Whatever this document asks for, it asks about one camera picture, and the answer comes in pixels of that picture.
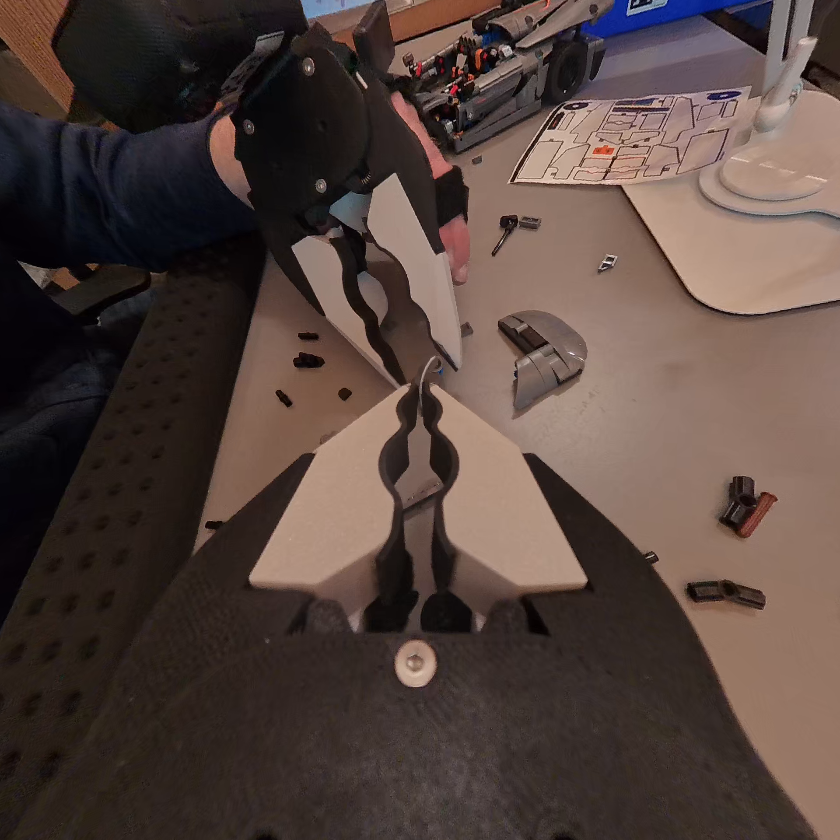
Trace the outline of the wooden board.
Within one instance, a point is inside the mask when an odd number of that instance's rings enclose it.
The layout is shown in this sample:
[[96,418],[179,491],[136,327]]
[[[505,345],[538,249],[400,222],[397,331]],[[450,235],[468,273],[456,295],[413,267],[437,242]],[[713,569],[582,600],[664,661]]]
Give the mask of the wooden board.
[[465,22],[501,1],[422,1],[390,13],[392,35],[399,44]]

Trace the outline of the grey lego car model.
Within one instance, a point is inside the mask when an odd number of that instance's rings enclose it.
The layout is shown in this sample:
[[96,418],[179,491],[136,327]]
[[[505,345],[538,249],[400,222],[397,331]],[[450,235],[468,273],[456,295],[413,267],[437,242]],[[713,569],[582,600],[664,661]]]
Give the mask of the grey lego car model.
[[572,99],[598,74],[606,52],[584,26],[613,1],[500,2],[456,41],[426,58],[405,53],[405,94],[445,149],[467,151],[544,105]]

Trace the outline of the lego sticker sheet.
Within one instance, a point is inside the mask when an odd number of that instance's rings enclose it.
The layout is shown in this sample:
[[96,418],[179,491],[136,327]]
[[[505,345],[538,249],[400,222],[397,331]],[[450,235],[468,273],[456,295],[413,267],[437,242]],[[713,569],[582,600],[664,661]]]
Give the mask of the lego sticker sheet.
[[509,183],[628,186],[695,172],[722,161],[750,125],[757,108],[751,91],[566,102],[543,122]]

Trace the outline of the black angled lego connector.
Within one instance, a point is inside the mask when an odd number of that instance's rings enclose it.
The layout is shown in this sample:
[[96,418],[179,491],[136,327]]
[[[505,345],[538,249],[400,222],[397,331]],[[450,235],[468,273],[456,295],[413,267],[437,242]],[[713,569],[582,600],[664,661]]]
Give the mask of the black angled lego connector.
[[761,590],[730,580],[689,582],[686,594],[697,604],[728,602],[753,610],[763,610],[767,604],[766,595]]

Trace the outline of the blue plastic bin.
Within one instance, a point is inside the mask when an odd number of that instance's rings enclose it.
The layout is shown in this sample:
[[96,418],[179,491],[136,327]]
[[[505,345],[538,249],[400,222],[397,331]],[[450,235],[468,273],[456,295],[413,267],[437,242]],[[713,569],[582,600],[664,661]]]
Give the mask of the blue plastic bin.
[[740,11],[752,6],[764,8],[759,22],[769,22],[772,3],[764,1],[615,1],[597,22],[583,24],[582,32],[607,38],[721,10]]

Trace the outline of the white rounded base board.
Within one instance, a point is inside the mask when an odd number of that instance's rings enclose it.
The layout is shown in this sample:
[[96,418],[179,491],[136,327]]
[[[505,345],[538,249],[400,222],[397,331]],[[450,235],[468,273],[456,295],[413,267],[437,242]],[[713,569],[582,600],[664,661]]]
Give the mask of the white rounded base board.
[[693,298],[746,316],[838,301],[838,218],[731,211],[700,193],[702,169],[624,187]]

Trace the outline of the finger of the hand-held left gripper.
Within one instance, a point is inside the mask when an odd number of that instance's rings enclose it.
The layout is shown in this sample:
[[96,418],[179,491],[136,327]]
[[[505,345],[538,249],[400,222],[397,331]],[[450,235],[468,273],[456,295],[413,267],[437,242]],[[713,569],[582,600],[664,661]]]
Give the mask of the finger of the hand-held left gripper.
[[382,284],[346,234],[309,236],[292,247],[324,317],[393,386],[406,376],[382,332],[389,304]]
[[448,257],[441,245],[429,242],[398,174],[373,189],[367,228],[377,247],[403,269],[429,339],[453,369],[460,369],[462,334]]

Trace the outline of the person's dark blue clothing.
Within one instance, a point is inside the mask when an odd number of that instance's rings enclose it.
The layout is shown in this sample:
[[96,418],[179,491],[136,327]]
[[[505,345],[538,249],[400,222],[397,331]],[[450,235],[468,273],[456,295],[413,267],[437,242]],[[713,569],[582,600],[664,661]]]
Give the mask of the person's dark blue clothing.
[[89,326],[32,280],[2,292],[3,621],[154,302],[151,286]]

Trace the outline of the black round lego disc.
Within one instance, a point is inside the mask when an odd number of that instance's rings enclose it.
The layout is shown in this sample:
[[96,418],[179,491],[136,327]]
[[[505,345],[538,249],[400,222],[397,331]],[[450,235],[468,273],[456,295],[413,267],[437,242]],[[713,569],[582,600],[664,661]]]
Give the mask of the black round lego disc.
[[426,634],[470,634],[473,613],[453,592],[436,591],[423,604],[421,629]]

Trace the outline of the grey lego wheel arch assembly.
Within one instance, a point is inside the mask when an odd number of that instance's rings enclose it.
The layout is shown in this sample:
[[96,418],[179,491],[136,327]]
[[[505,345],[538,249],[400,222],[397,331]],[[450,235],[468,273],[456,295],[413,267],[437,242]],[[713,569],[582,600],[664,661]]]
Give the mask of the grey lego wheel arch assembly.
[[513,375],[513,407],[517,412],[583,372],[586,343],[557,316],[546,311],[517,311],[501,318],[497,326],[520,351]]

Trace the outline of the black office chair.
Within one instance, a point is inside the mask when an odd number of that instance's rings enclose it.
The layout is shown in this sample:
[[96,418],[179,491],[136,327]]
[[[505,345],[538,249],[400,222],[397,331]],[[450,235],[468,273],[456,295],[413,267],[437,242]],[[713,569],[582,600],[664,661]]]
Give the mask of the black office chair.
[[152,274],[131,266],[100,266],[74,287],[52,297],[82,326],[91,326],[110,306],[150,288]]

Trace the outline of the person's left hand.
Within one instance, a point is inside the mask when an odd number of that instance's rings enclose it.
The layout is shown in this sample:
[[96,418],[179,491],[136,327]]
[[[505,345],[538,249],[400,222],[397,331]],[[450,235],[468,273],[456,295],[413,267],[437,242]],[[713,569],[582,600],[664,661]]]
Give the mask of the person's left hand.
[[[413,105],[406,101],[399,91],[392,93],[391,100],[396,112],[421,142],[434,179],[438,180],[447,176],[454,167],[445,159],[428,134]],[[470,258],[469,230],[464,215],[460,214],[449,219],[440,227],[439,235],[448,257],[453,282],[461,286],[468,279]]]

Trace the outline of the black perforated rail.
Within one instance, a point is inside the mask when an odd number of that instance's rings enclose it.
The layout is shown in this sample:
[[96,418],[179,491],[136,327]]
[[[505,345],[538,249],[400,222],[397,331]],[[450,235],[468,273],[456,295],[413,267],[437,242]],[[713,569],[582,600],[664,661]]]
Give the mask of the black perforated rail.
[[174,263],[7,615],[2,838],[74,760],[192,552],[265,264],[257,233]]

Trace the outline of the brown wooden panel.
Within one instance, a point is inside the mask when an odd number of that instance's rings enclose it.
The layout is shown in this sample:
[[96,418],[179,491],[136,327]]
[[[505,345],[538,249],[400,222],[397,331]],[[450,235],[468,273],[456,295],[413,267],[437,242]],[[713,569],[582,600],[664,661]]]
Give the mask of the brown wooden panel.
[[52,47],[67,1],[2,1],[2,41],[68,113],[74,88]]

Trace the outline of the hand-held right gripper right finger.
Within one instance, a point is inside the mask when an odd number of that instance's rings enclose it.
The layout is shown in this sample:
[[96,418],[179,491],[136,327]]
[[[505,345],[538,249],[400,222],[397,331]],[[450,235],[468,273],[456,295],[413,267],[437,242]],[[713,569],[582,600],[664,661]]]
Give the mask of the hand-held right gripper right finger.
[[497,602],[588,584],[520,447],[440,386],[423,384],[436,592],[484,616]]

